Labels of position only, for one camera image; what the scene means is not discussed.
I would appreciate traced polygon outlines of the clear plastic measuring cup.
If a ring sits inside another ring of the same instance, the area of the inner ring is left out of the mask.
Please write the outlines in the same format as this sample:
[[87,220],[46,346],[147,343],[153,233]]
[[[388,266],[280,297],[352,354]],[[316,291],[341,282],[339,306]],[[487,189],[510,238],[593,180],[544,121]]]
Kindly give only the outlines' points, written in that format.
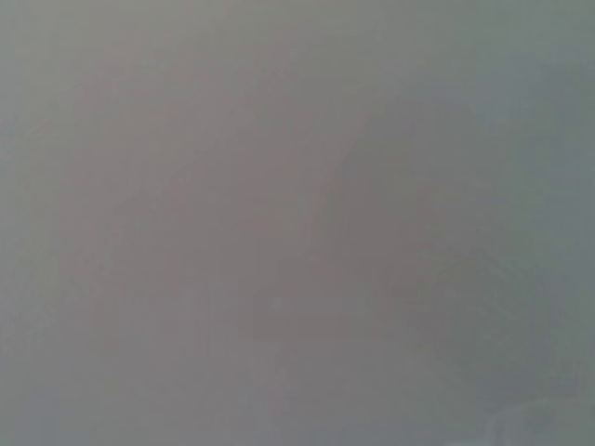
[[511,406],[487,424],[486,446],[595,446],[595,400],[538,400]]

